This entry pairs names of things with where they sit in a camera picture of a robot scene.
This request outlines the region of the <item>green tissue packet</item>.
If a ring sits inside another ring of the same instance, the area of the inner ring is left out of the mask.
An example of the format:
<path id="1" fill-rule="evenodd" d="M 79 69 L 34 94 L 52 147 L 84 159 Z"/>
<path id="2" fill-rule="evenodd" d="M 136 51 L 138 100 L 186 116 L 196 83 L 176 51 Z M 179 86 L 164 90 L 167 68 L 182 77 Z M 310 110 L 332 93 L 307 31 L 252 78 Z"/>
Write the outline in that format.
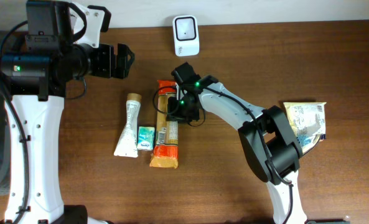
<path id="1" fill-rule="evenodd" d="M 138 129 L 137 150 L 151 151 L 154 149 L 155 127 L 140 126 Z"/>

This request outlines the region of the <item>orange spaghetti packet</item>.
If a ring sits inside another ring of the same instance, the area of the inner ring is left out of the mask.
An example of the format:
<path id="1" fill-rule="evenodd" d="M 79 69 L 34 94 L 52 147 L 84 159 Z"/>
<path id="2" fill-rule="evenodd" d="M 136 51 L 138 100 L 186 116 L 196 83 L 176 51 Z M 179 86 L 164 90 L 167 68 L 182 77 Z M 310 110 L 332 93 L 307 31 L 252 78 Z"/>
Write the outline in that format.
<path id="1" fill-rule="evenodd" d="M 167 121 L 167 104 L 170 96 L 176 97 L 176 82 L 158 80 L 156 119 L 156 145 L 151 156 L 150 167 L 173 168 L 179 166 L 179 127 L 176 121 Z"/>

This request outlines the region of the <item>white tube with gold cap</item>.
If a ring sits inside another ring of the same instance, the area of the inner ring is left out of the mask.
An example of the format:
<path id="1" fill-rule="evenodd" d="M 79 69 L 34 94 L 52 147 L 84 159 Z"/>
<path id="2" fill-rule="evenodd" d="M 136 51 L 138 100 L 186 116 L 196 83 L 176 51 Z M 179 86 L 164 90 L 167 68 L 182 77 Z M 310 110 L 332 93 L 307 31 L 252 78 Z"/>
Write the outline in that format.
<path id="1" fill-rule="evenodd" d="M 126 124 L 114 150 L 114 156 L 138 157 L 138 115 L 142 96 L 129 93 L 126 101 Z"/>

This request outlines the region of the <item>cream snack bag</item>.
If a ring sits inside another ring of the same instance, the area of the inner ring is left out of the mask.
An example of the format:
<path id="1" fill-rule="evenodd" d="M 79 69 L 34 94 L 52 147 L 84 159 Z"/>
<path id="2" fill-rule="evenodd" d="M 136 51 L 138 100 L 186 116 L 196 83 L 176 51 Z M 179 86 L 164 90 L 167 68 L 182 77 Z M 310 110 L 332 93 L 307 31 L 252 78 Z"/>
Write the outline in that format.
<path id="1" fill-rule="evenodd" d="M 287 119 L 303 155 L 326 139 L 326 102 L 284 102 Z"/>

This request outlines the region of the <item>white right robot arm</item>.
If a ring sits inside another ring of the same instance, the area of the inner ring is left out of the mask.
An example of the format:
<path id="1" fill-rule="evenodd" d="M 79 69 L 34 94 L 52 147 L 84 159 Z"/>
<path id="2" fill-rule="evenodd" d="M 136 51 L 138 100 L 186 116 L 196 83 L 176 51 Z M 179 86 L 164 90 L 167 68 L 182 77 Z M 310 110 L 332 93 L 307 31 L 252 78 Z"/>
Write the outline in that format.
<path id="1" fill-rule="evenodd" d="M 224 120 L 238 132 L 250 169 L 268 188 L 274 222 L 307 223 L 297 186 L 304 153 L 284 111 L 252 105 L 217 78 L 196 74 L 188 63 L 171 75 L 177 96 L 168 100 L 167 120 L 193 126 L 205 112 Z"/>

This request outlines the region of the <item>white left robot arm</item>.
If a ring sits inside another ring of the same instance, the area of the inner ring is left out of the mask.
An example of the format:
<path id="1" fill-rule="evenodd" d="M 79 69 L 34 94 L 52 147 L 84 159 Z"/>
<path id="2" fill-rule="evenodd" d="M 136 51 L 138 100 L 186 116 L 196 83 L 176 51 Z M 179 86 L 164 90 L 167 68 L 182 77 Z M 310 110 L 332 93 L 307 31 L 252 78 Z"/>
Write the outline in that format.
<path id="1" fill-rule="evenodd" d="M 10 134 L 11 184 L 4 223 L 94 223 L 84 205 L 65 205 L 58 137 L 66 86 L 91 75 L 124 79 L 127 45 L 100 42 L 111 13 L 68 1 L 27 1 L 28 31 L 0 53 L 0 91 Z"/>

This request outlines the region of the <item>white barcode scanner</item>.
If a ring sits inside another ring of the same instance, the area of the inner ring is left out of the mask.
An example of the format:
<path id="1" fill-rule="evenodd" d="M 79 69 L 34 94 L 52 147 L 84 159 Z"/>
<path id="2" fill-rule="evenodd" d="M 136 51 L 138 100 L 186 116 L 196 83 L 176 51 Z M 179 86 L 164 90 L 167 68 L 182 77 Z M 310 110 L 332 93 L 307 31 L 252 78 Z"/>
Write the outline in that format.
<path id="1" fill-rule="evenodd" d="M 187 57 L 197 55 L 200 52 L 199 27 L 195 16 L 174 17 L 172 30 L 176 56 Z"/>

